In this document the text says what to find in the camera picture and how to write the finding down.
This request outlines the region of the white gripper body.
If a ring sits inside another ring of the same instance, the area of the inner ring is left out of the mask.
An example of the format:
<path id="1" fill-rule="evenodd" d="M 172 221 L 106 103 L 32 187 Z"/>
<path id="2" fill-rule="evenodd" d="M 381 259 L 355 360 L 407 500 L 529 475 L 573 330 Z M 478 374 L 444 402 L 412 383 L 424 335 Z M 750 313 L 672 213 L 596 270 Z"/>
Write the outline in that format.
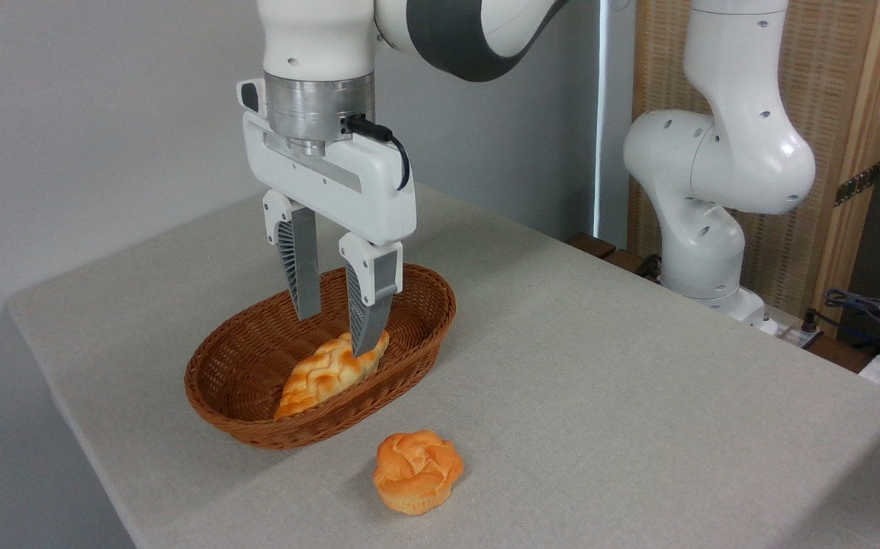
<path id="1" fill-rule="evenodd" d="M 350 115 L 374 116 L 373 78 L 307 82 L 255 78 L 237 86 L 252 174 L 376 246 L 416 228 L 413 183 L 400 152 L 349 132 Z"/>

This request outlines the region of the gripper finger grey blade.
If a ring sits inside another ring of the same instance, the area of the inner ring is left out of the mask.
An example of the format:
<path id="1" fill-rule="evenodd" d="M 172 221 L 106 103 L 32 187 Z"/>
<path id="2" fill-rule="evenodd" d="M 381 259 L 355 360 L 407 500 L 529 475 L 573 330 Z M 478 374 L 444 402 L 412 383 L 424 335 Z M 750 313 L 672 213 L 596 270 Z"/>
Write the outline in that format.
<path id="1" fill-rule="evenodd" d="M 268 241 L 277 247 L 298 319 L 321 310 L 315 213 L 274 190 L 263 198 Z"/>
<path id="2" fill-rule="evenodd" d="M 356 233 L 339 240 L 346 261 L 347 312 L 352 352 L 360 357 L 376 347 L 387 326 L 394 294 L 403 290 L 400 242 L 374 246 Z"/>

